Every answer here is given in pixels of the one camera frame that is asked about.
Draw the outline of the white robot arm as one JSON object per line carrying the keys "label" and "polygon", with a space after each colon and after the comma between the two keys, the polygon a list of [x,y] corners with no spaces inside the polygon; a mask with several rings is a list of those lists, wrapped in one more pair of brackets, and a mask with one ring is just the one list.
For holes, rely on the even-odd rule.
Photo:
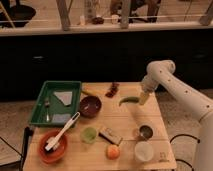
{"label": "white robot arm", "polygon": [[180,104],[188,108],[201,124],[194,157],[194,171],[213,171],[213,99],[207,97],[173,73],[176,66],[172,60],[152,61],[141,81],[140,104],[144,105],[158,85],[162,85]]}

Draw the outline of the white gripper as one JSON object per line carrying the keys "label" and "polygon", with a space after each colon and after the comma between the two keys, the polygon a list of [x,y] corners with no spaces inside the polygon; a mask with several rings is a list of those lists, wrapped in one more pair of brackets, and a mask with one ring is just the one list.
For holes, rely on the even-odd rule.
{"label": "white gripper", "polygon": [[141,81],[141,88],[143,92],[140,93],[139,104],[144,105],[150,96],[149,93],[154,92],[158,86],[159,83],[157,81],[146,75]]}

